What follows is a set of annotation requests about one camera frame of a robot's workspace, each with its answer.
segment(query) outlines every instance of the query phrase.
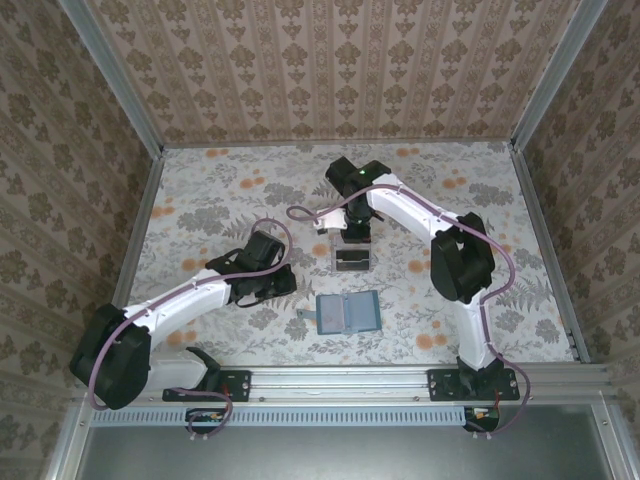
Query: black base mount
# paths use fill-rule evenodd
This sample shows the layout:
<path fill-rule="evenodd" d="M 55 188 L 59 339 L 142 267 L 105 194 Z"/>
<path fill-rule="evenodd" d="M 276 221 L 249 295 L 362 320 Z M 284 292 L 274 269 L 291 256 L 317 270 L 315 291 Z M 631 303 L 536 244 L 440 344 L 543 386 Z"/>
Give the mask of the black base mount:
<path fill-rule="evenodd" d="M 187 351 L 193 353 L 202 360 L 207 367 L 207 373 L 195 387 L 193 392 L 216 392 L 229 397 L 232 402 L 248 402 L 251 393 L 251 370 L 222 370 L 220 364 L 197 347 L 187 347 Z M 178 393 L 173 389 L 162 392 L 164 402 L 224 402 L 218 397 L 203 395 L 187 395 Z"/>
<path fill-rule="evenodd" d="M 476 371 L 458 357 L 458 368 L 427 371 L 429 399 L 432 402 L 519 400 L 515 372 L 504 368 L 497 358 Z"/>

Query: floral wallpaper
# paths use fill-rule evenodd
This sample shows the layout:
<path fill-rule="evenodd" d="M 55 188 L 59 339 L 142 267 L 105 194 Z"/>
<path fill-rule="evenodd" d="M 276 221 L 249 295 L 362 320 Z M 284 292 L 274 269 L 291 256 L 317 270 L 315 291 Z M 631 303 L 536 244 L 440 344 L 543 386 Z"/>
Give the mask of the floral wallpaper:
<path fill-rule="evenodd" d="M 0 478 L 47 467 L 150 159 L 55 1 L 0 2 Z"/>
<path fill-rule="evenodd" d="M 525 156 L 591 353 L 640 440 L 640 1 L 608 2 Z"/>
<path fill-rule="evenodd" d="M 579 0 L 89 0 L 169 145 L 508 138 Z"/>

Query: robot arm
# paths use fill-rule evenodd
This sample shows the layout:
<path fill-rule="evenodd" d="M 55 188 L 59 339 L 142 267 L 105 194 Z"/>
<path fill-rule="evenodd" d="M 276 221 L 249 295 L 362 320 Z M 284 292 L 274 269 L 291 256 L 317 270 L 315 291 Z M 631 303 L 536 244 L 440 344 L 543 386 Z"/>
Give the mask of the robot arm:
<path fill-rule="evenodd" d="M 203 282 L 219 275 L 266 270 L 278 263 L 283 253 L 280 240 L 256 231 L 244 249 L 211 260 L 197 275 L 156 298 L 124 310 L 103 305 L 95 312 L 76 349 L 71 372 L 88 385 L 98 353 L 109 336 L 135 316 L 136 320 L 110 347 L 98 373 L 95 393 L 109 408 L 122 408 L 144 391 L 212 391 L 220 365 L 200 349 L 189 347 L 180 353 L 151 351 L 169 334 L 210 310 L 238 304 L 251 294 L 259 303 L 295 291 L 296 279 L 289 264 L 269 275 Z"/>
<path fill-rule="evenodd" d="M 326 176 L 344 197 L 371 185 L 395 187 L 369 190 L 366 199 L 362 195 L 347 204 L 344 210 L 345 228 L 341 232 L 343 240 L 345 243 L 370 242 L 369 221 L 377 213 L 383 213 L 430 245 L 431 280 L 438 292 L 452 302 L 460 337 L 460 361 L 476 372 L 490 366 L 496 357 L 488 348 L 484 336 L 480 298 L 491 285 L 491 272 L 495 268 L 491 249 L 484 241 L 451 227 L 440 218 L 454 218 L 485 233 L 480 217 L 473 213 L 461 217 L 433 205 L 377 161 L 357 169 L 342 157 L 331 164 Z M 412 193 L 439 214 L 427 210 L 403 192 Z M 325 223 L 322 221 L 317 225 L 320 229 L 323 226 Z"/>

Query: wire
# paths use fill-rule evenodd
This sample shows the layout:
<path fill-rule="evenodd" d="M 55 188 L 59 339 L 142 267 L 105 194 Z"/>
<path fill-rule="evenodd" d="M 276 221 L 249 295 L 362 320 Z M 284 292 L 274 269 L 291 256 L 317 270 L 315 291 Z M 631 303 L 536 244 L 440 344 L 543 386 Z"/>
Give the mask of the wire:
<path fill-rule="evenodd" d="M 509 420 L 507 422 L 506 425 L 498 428 L 497 430 L 491 432 L 492 435 L 495 435 L 497 433 L 500 432 L 504 432 L 505 430 L 507 430 L 509 427 L 511 427 L 511 425 L 513 425 L 518 418 L 520 418 L 520 415 L 522 414 L 522 412 L 525 410 L 526 406 L 527 406 L 527 402 L 529 401 L 529 398 L 531 396 L 531 380 L 529 379 L 529 376 L 527 375 L 527 373 L 517 364 L 515 364 L 514 362 L 511 362 L 510 360 L 507 360 L 505 357 L 502 356 L 502 354 L 500 352 L 498 352 L 494 346 L 493 346 L 493 342 L 491 341 L 491 333 L 489 331 L 489 322 L 487 320 L 487 313 L 486 313 L 486 307 L 485 307 L 485 302 L 487 300 L 489 300 L 490 298 L 493 298 L 497 295 L 500 295 L 501 293 L 506 292 L 507 290 L 509 290 L 516 279 L 516 266 L 513 263 L 513 260 L 511 259 L 511 257 L 509 256 L 509 254 L 504 250 L 504 248 L 502 248 L 502 245 L 500 245 L 498 242 L 496 242 L 494 239 L 488 237 L 487 235 L 485 235 L 482 232 L 479 232 L 467 225 L 464 225 L 462 223 L 460 223 L 459 221 L 450 218 L 446 215 L 443 215 L 442 212 L 440 210 L 438 210 L 436 207 L 434 207 L 433 205 L 431 205 L 429 202 L 427 202 L 424 198 L 422 198 L 420 195 L 406 189 L 406 188 L 402 188 L 402 185 L 398 186 L 398 185 L 391 185 L 391 184 L 378 184 L 378 185 L 370 185 L 368 187 L 363 188 L 362 190 L 357 191 L 356 193 L 354 193 L 353 195 L 349 195 L 347 198 L 345 198 L 344 200 L 342 200 L 341 202 L 337 203 L 336 205 L 328 208 L 328 209 L 324 209 L 322 210 L 320 213 L 313 213 L 311 212 L 309 209 L 305 208 L 305 207 L 301 207 L 301 206 L 291 206 L 289 208 L 287 208 L 287 216 L 292 219 L 292 220 L 296 220 L 299 222 L 308 222 L 308 221 L 313 221 L 313 222 L 317 222 L 317 220 L 324 216 L 327 215 L 328 213 L 333 212 L 334 210 L 337 210 L 338 208 L 346 205 L 347 203 L 349 203 L 351 200 L 353 200 L 354 198 L 359 197 L 360 195 L 363 195 L 367 192 L 370 192 L 372 190 L 392 190 L 394 192 L 397 192 L 398 194 L 402 194 L 406 197 L 409 197 L 411 200 L 413 200 L 414 202 L 416 202 L 418 205 L 422 206 L 423 208 L 425 208 L 428 212 L 432 213 L 433 215 L 436 215 L 438 217 L 439 220 L 442 220 L 450 225 L 453 225 L 454 227 L 459 228 L 460 230 L 463 230 L 467 233 L 470 233 L 471 235 L 473 235 L 476 238 L 479 238 L 480 240 L 485 241 L 486 243 L 488 243 L 489 245 L 493 246 L 499 253 L 500 255 L 502 255 L 504 257 L 504 259 L 507 262 L 507 265 L 509 266 L 509 279 L 507 280 L 507 282 L 502 286 L 499 287 L 485 295 L 483 295 L 480 298 L 480 318 L 482 320 L 482 331 L 484 333 L 484 338 L 485 338 L 485 343 L 487 345 L 487 348 L 489 349 L 489 351 L 500 361 L 502 361 L 505 365 L 511 367 L 512 369 L 514 369 L 516 372 L 518 372 L 520 375 L 522 375 L 522 378 L 524 378 L 525 384 L 526 384 L 526 391 L 524 394 L 524 397 L 522 399 L 522 403 L 520 404 L 520 408 L 518 409 L 518 411 L 516 412 L 516 414 L 511 418 L 511 420 Z M 295 210 L 299 210 L 302 211 L 303 213 L 306 213 L 307 216 L 306 217 L 301 217 L 301 216 L 296 216 L 293 215 L 293 211 Z"/>
<path fill-rule="evenodd" d="M 215 397 L 215 398 L 219 398 L 219 399 L 225 401 L 225 403 L 227 404 L 227 413 L 225 414 L 224 418 L 220 421 L 218 426 L 215 427 L 211 432 L 208 432 L 206 434 L 207 437 L 213 437 L 214 435 L 217 435 L 218 433 L 220 433 L 220 431 L 225 427 L 225 425 L 229 422 L 229 420 L 231 420 L 231 415 L 233 414 L 233 402 L 231 401 L 231 398 L 229 398 L 228 395 L 225 395 L 223 393 L 218 393 L 218 392 L 192 391 L 192 390 L 186 390 L 184 388 L 172 388 L 171 390 L 173 390 L 174 392 L 180 393 L 182 395 L 189 395 L 189 396 L 193 396 L 193 397 Z M 203 417 L 203 416 L 207 415 L 207 413 L 208 413 L 207 411 L 201 410 L 199 412 L 192 413 L 191 416 L 189 417 L 189 423 L 187 424 L 187 430 L 191 434 L 191 438 L 195 438 L 195 436 L 198 435 L 193 430 L 193 422 L 194 422 L 194 420 L 196 418 L 198 418 L 198 417 Z"/>
<path fill-rule="evenodd" d="M 210 283 L 219 282 L 221 280 L 230 280 L 232 278 L 253 278 L 253 277 L 260 277 L 262 275 L 269 275 L 270 273 L 273 273 L 273 272 L 279 270 L 280 268 L 282 268 L 284 265 L 287 264 L 287 262 L 289 261 L 289 257 L 291 257 L 291 250 L 292 250 L 292 247 L 293 247 L 293 237 L 291 236 L 291 232 L 285 226 L 284 223 L 282 223 L 282 222 L 280 222 L 280 221 L 278 221 L 278 220 L 276 220 L 274 218 L 261 218 L 261 219 L 257 220 L 256 223 L 253 224 L 253 226 L 251 227 L 251 233 L 255 232 L 255 230 L 256 230 L 258 225 L 260 225 L 261 223 L 267 223 L 267 222 L 276 224 L 287 235 L 287 241 L 288 241 L 287 251 L 286 251 L 284 257 L 282 258 L 282 260 L 277 265 L 274 265 L 274 266 L 272 266 L 270 268 L 267 268 L 266 270 L 262 270 L 260 272 L 231 273 L 231 274 L 228 274 L 228 275 L 213 275 L 211 277 L 201 278 L 200 280 L 198 280 L 198 281 L 196 281 L 194 283 L 190 283 L 188 285 L 185 285 L 185 286 L 183 286 L 182 288 L 179 288 L 176 291 L 173 291 L 173 292 L 168 293 L 167 295 L 165 295 L 163 297 L 160 297 L 158 300 L 153 302 L 147 308 L 145 308 L 144 310 L 141 310 L 138 313 L 132 315 L 131 317 L 127 318 L 124 322 L 122 322 L 120 325 L 118 325 L 118 327 L 113 331 L 113 333 L 109 336 L 107 341 L 104 343 L 104 345 L 102 346 L 102 349 L 100 349 L 100 352 L 98 353 L 98 356 L 96 357 L 96 361 L 93 364 L 93 370 L 91 370 L 91 376 L 89 377 L 88 400 L 89 400 L 89 404 L 95 410 L 107 410 L 107 408 L 108 408 L 106 405 L 100 405 L 98 403 L 98 401 L 96 400 L 95 389 L 96 389 L 96 381 L 98 379 L 98 372 L 100 371 L 100 367 L 102 366 L 102 362 L 104 361 L 104 358 L 106 357 L 107 352 L 109 351 L 109 349 L 111 348 L 113 343 L 116 341 L 118 336 L 129 325 L 133 324 L 133 322 L 135 322 L 136 320 L 144 317 L 145 315 L 151 314 L 151 312 L 156 310 L 158 307 L 161 307 L 165 303 L 173 300 L 174 298 L 182 295 L 183 293 L 186 293 L 186 292 L 189 292 L 189 291 L 191 291 L 193 289 L 202 287 L 203 285 L 208 285 Z"/>

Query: purple cable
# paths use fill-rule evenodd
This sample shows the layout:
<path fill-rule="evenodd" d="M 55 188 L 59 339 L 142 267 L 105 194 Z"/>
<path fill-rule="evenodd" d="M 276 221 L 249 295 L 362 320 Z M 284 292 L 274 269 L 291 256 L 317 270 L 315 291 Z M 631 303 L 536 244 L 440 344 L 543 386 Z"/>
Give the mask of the purple cable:
<path fill-rule="evenodd" d="M 218 392 L 193 392 L 191 390 L 186 390 L 184 388 L 172 388 L 171 390 L 173 390 L 174 392 L 180 393 L 182 395 L 189 395 L 193 397 L 215 397 L 225 401 L 225 403 L 227 404 L 227 414 L 220 421 L 220 423 L 216 428 L 214 428 L 211 432 L 206 434 L 207 437 L 213 437 L 214 435 L 217 435 L 218 433 L 220 433 L 220 431 L 225 427 L 225 425 L 229 422 L 229 420 L 231 420 L 231 414 L 233 413 L 233 402 L 227 395 L 224 395 Z M 187 430 L 191 435 L 198 435 L 196 432 L 193 431 L 194 420 L 206 414 L 207 412 L 204 412 L 204 411 L 194 412 L 191 414 L 191 416 L 189 417 L 189 423 L 187 424 Z"/>
<path fill-rule="evenodd" d="M 458 222 L 457 220 L 447 217 L 445 215 L 442 215 L 442 213 L 435 208 L 433 205 L 431 205 L 430 203 L 428 203 L 427 201 L 425 201 L 422 197 L 420 197 L 419 195 L 403 189 L 402 187 L 398 186 L 398 185 L 390 185 L 390 184 L 378 184 L 378 185 L 371 185 L 369 187 L 363 188 L 362 190 L 359 190 L 358 192 L 354 193 L 353 195 L 348 196 L 347 198 L 345 198 L 344 200 L 342 200 L 341 202 L 339 202 L 338 204 L 332 206 L 331 208 L 328 209 L 323 209 L 322 212 L 320 213 L 313 213 L 311 212 L 309 209 L 305 208 L 305 207 L 300 207 L 300 206 L 292 206 L 287 208 L 287 216 L 292 219 L 292 220 L 296 220 L 299 222 L 308 222 L 308 221 L 313 221 L 315 222 L 316 220 L 318 220 L 320 217 L 333 212 L 334 210 L 346 205 L 347 203 L 349 203 L 351 200 L 353 200 L 356 197 L 359 197 L 360 195 L 363 195 L 367 192 L 370 192 L 371 190 L 392 190 L 394 192 L 397 192 L 398 194 L 402 194 L 405 195 L 407 197 L 409 197 L 411 200 L 413 200 L 414 202 L 416 202 L 417 204 L 419 204 L 420 206 L 424 207 L 427 211 L 429 211 L 430 213 L 432 213 L 433 215 L 436 215 L 438 218 L 440 218 L 441 220 L 445 221 L 446 223 L 449 223 L 450 225 L 453 225 L 457 228 L 459 228 L 460 230 L 463 230 L 467 233 L 470 233 L 471 235 L 479 238 L 480 240 L 484 240 L 485 242 L 487 242 L 489 245 L 492 245 L 498 252 L 500 252 L 500 254 L 504 257 L 504 259 L 507 261 L 507 265 L 509 266 L 509 279 L 507 280 L 507 282 L 500 288 L 497 288 L 487 294 L 485 294 L 484 296 L 482 296 L 480 298 L 480 318 L 482 319 L 482 330 L 484 332 L 484 337 L 485 337 L 485 341 L 487 344 L 487 347 L 489 348 L 489 351 L 499 360 L 501 360 L 505 365 L 513 368 L 516 372 L 518 372 L 520 375 L 522 375 L 522 377 L 524 378 L 525 384 L 526 384 L 526 391 L 524 394 L 524 397 L 522 399 L 522 403 L 520 404 L 520 408 L 518 409 L 518 411 L 516 412 L 516 414 L 513 416 L 513 418 L 511 420 L 509 420 L 507 422 L 506 425 L 498 428 L 497 430 L 491 432 L 491 435 L 495 435 L 497 433 L 503 432 L 505 431 L 507 428 L 509 428 L 511 425 L 513 425 L 513 423 L 520 417 L 520 415 L 522 414 L 522 412 L 524 411 L 524 409 L 527 406 L 527 402 L 529 401 L 529 397 L 531 396 L 531 380 L 529 379 L 529 376 L 527 375 L 527 373 L 517 364 L 511 362 L 510 360 L 507 360 L 506 358 L 504 358 L 502 356 L 502 354 L 500 352 L 498 352 L 494 346 L 493 343 L 491 342 L 491 333 L 489 331 L 489 322 L 487 320 L 487 314 L 485 311 L 485 302 L 487 300 L 489 300 L 490 298 L 493 298 L 497 295 L 500 295 L 501 293 L 506 292 L 509 288 L 511 288 L 513 286 L 513 283 L 516 280 L 516 266 L 513 263 L 513 260 L 511 259 L 511 257 L 509 256 L 509 254 L 504 250 L 504 248 L 502 248 L 502 245 L 500 245 L 498 242 L 496 242 L 495 240 L 493 240 L 492 238 L 488 237 L 487 235 L 485 235 L 482 232 L 479 232 L 471 227 L 468 227 L 467 225 L 463 225 L 462 223 Z M 296 215 L 293 215 L 291 212 L 294 210 L 300 210 L 304 213 L 307 214 L 306 217 L 298 217 Z"/>
<path fill-rule="evenodd" d="M 116 338 L 118 338 L 118 336 L 129 325 L 131 325 L 133 322 L 135 322 L 139 318 L 142 318 L 143 316 L 148 315 L 151 311 L 153 311 L 156 308 L 164 305 L 165 303 L 173 300 L 174 298 L 178 297 L 179 295 L 182 295 L 183 293 L 188 292 L 189 290 L 201 287 L 203 285 L 207 285 L 209 283 L 218 282 L 220 280 L 229 280 L 229 279 L 232 279 L 232 278 L 260 277 L 262 275 L 269 275 L 269 274 L 279 270 L 280 268 L 282 268 L 289 261 L 289 258 L 291 257 L 291 249 L 293 247 L 293 237 L 291 236 L 291 232 L 284 225 L 284 223 L 282 223 L 282 222 L 280 222 L 278 220 L 275 220 L 273 218 L 261 218 L 261 219 L 257 220 L 256 223 L 253 224 L 253 226 L 251 227 L 251 233 L 253 233 L 255 231 L 257 225 L 259 225 L 260 223 L 264 223 L 264 222 L 270 222 L 270 223 L 276 224 L 287 235 L 287 241 L 289 242 L 288 247 L 287 247 L 287 251 L 286 251 L 284 257 L 282 258 L 282 260 L 277 265 L 274 265 L 273 267 L 268 268 L 266 270 L 262 270 L 260 272 L 232 273 L 232 274 L 228 274 L 228 275 L 214 275 L 212 277 L 202 278 L 202 279 L 198 280 L 197 282 L 195 282 L 195 284 L 185 285 L 184 287 L 176 290 L 175 292 L 171 292 L 171 293 L 165 295 L 164 297 L 159 298 L 154 303 L 149 305 L 146 309 L 139 311 L 138 313 L 132 315 L 131 317 L 127 318 L 124 322 L 122 322 L 120 325 L 118 325 L 118 327 L 113 331 L 111 336 L 107 339 L 107 341 L 102 346 L 102 349 L 100 350 L 100 353 L 98 353 L 98 356 L 96 357 L 96 361 L 95 361 L 95 363 L 93 365 L 93 370 L 91 370 L 91 376 L 89 377 L 89 390 L 88 390 L 89 396 L 88 396 L 88 398 L 89 398 L 89 403 L 91 404 L 91 406 L 95 410 L 107 410 L 107 408 L 108 408 L 106 405 L 100 405 L 96 400 L 95 389 L 96 389 L 96 381 L 98 379 L 98 372 L 100 371 L 100 367 L 102 366 L 102 362 L 104 361 L 104 358 L 107 355 L 107 352 L 111 348 L 111 345 L 113 345 L 113 342 L 115 342 Z"/>

